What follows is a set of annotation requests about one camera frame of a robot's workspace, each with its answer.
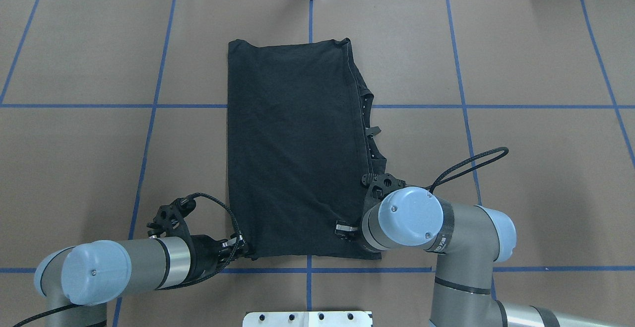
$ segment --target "white mounting plate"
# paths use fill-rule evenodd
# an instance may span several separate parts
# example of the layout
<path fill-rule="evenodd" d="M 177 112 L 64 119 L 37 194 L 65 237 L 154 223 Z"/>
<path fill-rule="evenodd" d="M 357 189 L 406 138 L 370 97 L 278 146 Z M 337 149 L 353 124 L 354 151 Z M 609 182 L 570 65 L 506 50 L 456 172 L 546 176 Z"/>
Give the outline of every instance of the white mounting plate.
<path fill-rule="evenodd" d="M 370 311 L 248 313 L 243 327 L 372 327 Z"/>

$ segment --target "cable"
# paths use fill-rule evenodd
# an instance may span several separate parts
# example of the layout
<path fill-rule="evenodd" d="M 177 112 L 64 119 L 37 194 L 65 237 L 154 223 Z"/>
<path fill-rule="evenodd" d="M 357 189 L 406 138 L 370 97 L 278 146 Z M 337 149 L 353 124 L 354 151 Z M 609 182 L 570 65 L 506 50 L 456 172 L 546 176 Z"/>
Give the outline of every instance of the cable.
<path fill-rule="evenodd" d="M 234 234 L 236 234 L 236 242 L 232 246 L 232 250 L 229 253 L 229 256 L 227 257 L 227 260 L 225 260 L 225 262 L 223 264 L 221 264 L 220 267 L 217 267 L 216 270 L 214 270 L 211 274 L 206 275 L 204 277 L 200 277 L 197 280 L 186 282 L 185 284 L 179 284 L 179 285 L 175 285 L 175 286 L 170 286 L 168 288 L 162 288 L 162 289 L 159 289 L 159 290 L 185 288 L 185 287 L 188 287 L 188 286 L 196 285 L 196 284 L 198 284 L 200 282 L 204 282 L 205 280 L 213 277 L 217 273 L 220 273 L 224 268 L 226 268 L 229 265 L 229 263 L 231 263 L 231 261 L 236 256 L 236 252 L 238 251 L 238 245 L 240 245 L 240 244 L 238 244 L 238 237 L 242 236 L 243 232 L 241 232 L 240 227 L 238 227 L 238 221 L 236 220 L 236 217 L 234 216 L 234 212 L 232 212 L 232 210 L 227 205 L 225 205 L 225 203 L 223 203 L 220 199 L 215 198 L 214 196 L 210 196 L 209 194 L 194 193 L 194 194 L 191 194 L 191 195 L 187 196 L 186 198 L 187 199 L 194 199 L 194 198 L 198 198 L 199 196 L 202 196 L 203 198 L 207 198 L 207 199 L 213 201 L 217 205 L 220 205 L 221 207 L 223 207 L 223 209 L 225 209 L 225 211 L 227 211 L 227 214 L 229 214 L 229 218 L 231 218 L 231 220 L 232 220 L 232 227 L 234 228 Z"/>
<path fill-rule="evenodd" d="M 469 164 L 471 162 L 474 162 L 475 160 L 478 159 L 482 159 L 483 157 L 492 155 L 494 153 L 497 152 L 502 152 L 500 155 L 490 159 L 490 160 L 486 160 L 483 163 L 477 164 L 476 166 L 472 166 L 469 169 L 466 169 L 465 171 L 461 172 L 461 173 L 457 173 L 456 175 L 450 177 L 450 178 L 445 178 L 447 175 L 449 175 L 450 173 L 452 173 L 453 171 L 456 171 L 457 169 L 465 166 L 466 164 Z M 460 162 L 458 164 L 455 164 L 454 166 L 448 168 L 444 173 L 441 173 L 440 176 L 437 177 L 437 179 L 435 180 L 435 182 L 428 187 L 424 187 L 424 189 L 427 189 L 430 193 L 433 193 L 435 191 L 435 188 L 442 185 L 443 183 L 449 182 L 451 180 L 454 180 L 454 178 L 459 178 L 460 176 L 463 175 L 467 175 L 468 173 L 479 169 L 480 167 L 483 166 L 487 166 L 488 164 L 495 162 L 497 160 L 500 160 L 501 158 L 505 157 L 507 154 L 509 153 L 509 149 L 507 147 L 499 147 L 499 148 L 494 148 L 494 150 L 489 150 L 489 151 L 485 151 L 483 153 L 479 153 L 478 155 L 472 156 L 467 160 L 464 160 L 463 162 Z"/>
<path fill-rule="evenodd" d="M 14 325 L 13 327 L 21 327 L 21 326 L 24 326 L 27 323 L 33 322 L 34 320 L 39 320 L 40 318 L 44 318 L 46 316 L 50 316 L 50 315 L 56 314 L 56 313 L 61 313 L 61 311 L 74 309 L 75 307 L 79 307 L 79 306 L 81 306 L 81 305 L 70 304 L 70 305 L 58 307 L 56 309 L 52 309 L 50 311 L 46 311 L 45 313 L 36 314 L 35 316 L 29 317 L 29 318 L 25 319 L 24 321 L 20 321 L 20 322 L 18 322 L 17 325 Z"/>

